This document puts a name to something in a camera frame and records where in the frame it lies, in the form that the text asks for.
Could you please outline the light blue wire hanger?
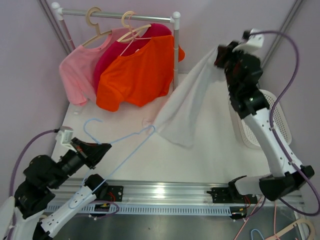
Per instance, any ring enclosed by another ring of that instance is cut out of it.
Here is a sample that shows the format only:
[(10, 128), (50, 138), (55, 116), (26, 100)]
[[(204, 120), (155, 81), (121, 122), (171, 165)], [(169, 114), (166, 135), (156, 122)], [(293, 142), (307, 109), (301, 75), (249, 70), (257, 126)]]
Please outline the light blue wire hanger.
[(133, 132), (133, 133), (130, 133), (130, 134), (126, 135), (126, 136), (123, 136), (123, 137), (121, 137), (121, 138), (119, 138), (119, 139), (116, 139), (116, 140), (114, 140), (114, 141), (111, 141), (110, 144), (113, 145), (113, 144), (115, 144), (115, 143), (117, 143), (117, 142), (120, 142), (120, 141), (122, 141), (122, 140), (125, 140), (125, 139), (127, 139), (127, 138), (129, 138), (129, 137), (132, 137), (132, 136), (134, 136), (134, 135), (140, 135), (142, 132), (147, 131), (147, 130), (149, 130), (149, 129), (152, 129), (151, 133), (149, 133), (148, 136), (147, 136), (106, 178), (103, 179), (103, 181), (101, 181), (93, 190), (91, 190), (91, 192), (90, 192), (88, 195), (86, 195), (86, 196), (85, 196), (79, 203), (77, 203), (75, 206), (72, 206), (72, 203), (75, 202), (75, 200), (76, 200), (76, 196), (77, 196), (78, 194), (80, 194), (81, 190), (83, 190), (84, 187), (85, 187), (85, 178), (83, 178), (82, 184), (81, 184), (81, 188), (80, 188), (79, 191), (77, 191), (77, 192), (72, 196), (72, 198), (68, 201), (68, 203), (67, 203), (68, 208), (71, 209), (71, 210), (76, 209), (77, 207), (80, 206), (80, 204), (82, 204), (86, 199), (88, 199), (94, 192), (96, 192), (104, 183), (106, 183), (107, 180), (108, 180), (118, 169), (120, 169), (120, 168), (122, 167), (122, 165), (123, 165), (130, 157), (132, 157), (132, 156), (135, 154), (135, 152), (138, 151), (138, 149), (156, 132), (156, 128), (155, 128), (154, 125), (151, 124), (151, 125), (143, 128), (143, 129), (141, 129), (139, 132)]

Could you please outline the white t shirt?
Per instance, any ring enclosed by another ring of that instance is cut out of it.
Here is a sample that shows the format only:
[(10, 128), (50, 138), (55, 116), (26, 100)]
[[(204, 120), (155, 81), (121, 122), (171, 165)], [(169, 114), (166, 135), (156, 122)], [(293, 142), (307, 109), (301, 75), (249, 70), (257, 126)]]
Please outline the white t shirt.
[(214, 65), (218, 48), (211, 49), (173, 90), (152, 125), (170, 143), (190, 148), (194, 144), (197, 118), (210, 83), (223, 79)]

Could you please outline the orange t shirt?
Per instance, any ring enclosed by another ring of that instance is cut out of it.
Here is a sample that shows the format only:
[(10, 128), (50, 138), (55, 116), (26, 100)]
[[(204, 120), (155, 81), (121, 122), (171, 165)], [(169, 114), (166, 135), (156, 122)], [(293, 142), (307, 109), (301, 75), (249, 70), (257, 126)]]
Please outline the orange t shirt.
[(120, 103), (142, 107), (166, 96), (174, 79), (174, 37), (152, 37), (129, 56), (118, 56), (101, 74), (96, 105), (116, 112)]

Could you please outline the pink t shirt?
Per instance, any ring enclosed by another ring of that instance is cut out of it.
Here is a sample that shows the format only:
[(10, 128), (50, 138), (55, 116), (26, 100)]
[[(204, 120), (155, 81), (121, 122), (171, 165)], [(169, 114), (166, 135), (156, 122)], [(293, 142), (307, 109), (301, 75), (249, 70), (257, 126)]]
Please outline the pink t shirt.
[(61, 62), (59, 74), (71, 104), (84, 106), (88, 100), (96, 101), (93, 87), (96, 64), (107, 48), (127, 32), (128, 30), (124, 27), (114, 28), (100, 46), (86, 48), (79, 45)]

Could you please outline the magenta t shirt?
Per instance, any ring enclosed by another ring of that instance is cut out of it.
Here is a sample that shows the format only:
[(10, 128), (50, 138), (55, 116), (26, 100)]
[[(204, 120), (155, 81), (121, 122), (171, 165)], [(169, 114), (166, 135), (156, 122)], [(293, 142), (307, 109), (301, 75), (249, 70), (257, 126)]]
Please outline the magenta t shirt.
[(98, 91), (101, 74), (118, 56), (126, 57), (134, 54), (137, 50), (144, 47), (151, 37), (168, 35), (172, 35), (172, 31), (168, 27), (163, 24), (152, 23), (142, 36), (137, 37), (142, 38), (142, 40), (135, 39), (131, 44), (118, 41), (113, 42), (102, 54), (93, 71), (93, 89), (95, 93)]

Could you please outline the beige hanger of magenta shirt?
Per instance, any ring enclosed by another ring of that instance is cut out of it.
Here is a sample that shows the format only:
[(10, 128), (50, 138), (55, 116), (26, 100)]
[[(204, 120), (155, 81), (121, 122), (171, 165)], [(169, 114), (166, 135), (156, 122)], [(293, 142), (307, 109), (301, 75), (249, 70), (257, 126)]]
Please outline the beige hanger of magenta shirt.
[(121, 24), (123, 27), (128, 29), (128, 32), (121, 36), (117, 42), (118, 43), (127, 43), (130, 41), (134, 41), (137, 37), (140, 36), (140, 33), (143, 30), (150, 28), (151, 24), (142, 25), (137, 28), (133, 28), (131, 25), (131, 17), (133, 17), (136, 13), (134, 11), (127, 11), (121, 17)]

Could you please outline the beige hanger of pink shirt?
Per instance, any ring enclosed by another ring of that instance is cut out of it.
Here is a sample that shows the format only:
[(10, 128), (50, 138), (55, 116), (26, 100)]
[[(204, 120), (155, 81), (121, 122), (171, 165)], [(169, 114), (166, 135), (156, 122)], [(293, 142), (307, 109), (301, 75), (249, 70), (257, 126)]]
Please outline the beige hanger of pink shirt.
[(87, 47), (88, 45), (92, 44), (93, 42), (95, 42), (95, 41), (97, 41), (97, 40), (99, 40), (99, 39), (101, 39), (103, 37), (109, 36), (112, 33), (112, 30), (101, 32), (99, 24), (98, 23), (93, 23), (91, 21), (92, 14), (93, 13), (98, 13), (98, 12), (101, 12), (101, 9), (99, 7), (97, 7), (97, 6), (94, 6), (94, 7), (91, 7), (90, 9), (88, 9), (86, 14), (85, 14), (86, 24), (89, 27), (94, 28), (95, 36), (93, 36), (92, 38), (90, 38), (89, 40), (84, 42), (82, 44), (83, 47)]

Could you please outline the pink wire hanger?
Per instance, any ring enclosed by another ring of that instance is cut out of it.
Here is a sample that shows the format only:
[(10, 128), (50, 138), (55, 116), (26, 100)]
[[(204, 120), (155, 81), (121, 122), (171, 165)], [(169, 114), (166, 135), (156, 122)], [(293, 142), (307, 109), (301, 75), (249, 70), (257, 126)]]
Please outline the pink wire hanger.
[(151, 37), (133, 37), (130, 43), (125, 47), (125, 49), (122, 51), (122, 53), (119, 56), (122, 56), (134, 42), (142, 41), (142, 40), (151, 40), (151, 39), (152, 39)]

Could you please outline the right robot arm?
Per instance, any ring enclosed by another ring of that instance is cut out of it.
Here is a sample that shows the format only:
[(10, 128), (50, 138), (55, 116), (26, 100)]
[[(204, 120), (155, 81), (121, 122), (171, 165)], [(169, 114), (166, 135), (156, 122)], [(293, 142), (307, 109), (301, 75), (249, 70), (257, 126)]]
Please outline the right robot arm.
[(271, 106), (257, 87), (262, 76), (258, 57), (237, 49), (239, 43), (219, 45), (214, 65), (224, 70), (233, 110), (255, 135), (266, 156), (270, 173), (266, 176), (238, 177), (230, 182), (227, 196), (240, 202), (246, 195), (264, 195), (269, 201), (299, 190), (315, 171), (293, 153), (280, 131), (271, 123)]

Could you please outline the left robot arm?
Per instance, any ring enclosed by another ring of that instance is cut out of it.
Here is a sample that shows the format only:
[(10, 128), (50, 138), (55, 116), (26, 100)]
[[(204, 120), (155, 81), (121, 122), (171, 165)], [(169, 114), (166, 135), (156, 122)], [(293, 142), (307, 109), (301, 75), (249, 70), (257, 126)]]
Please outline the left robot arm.
[(87, 143), (77, 138), (71, 140), (70, 146), (59, 161), (39, 155), (24, 170), (24, 182), (0, 208), (0, 232), (5, 240), (51, 240), (83, 207), (107, 197), (109, 185), (99, 174), (93, 174), (63, 206), (40, 219), (55, 198), (52, 191), (83, 166), (94, 169), (112, 147), (109, 143)]

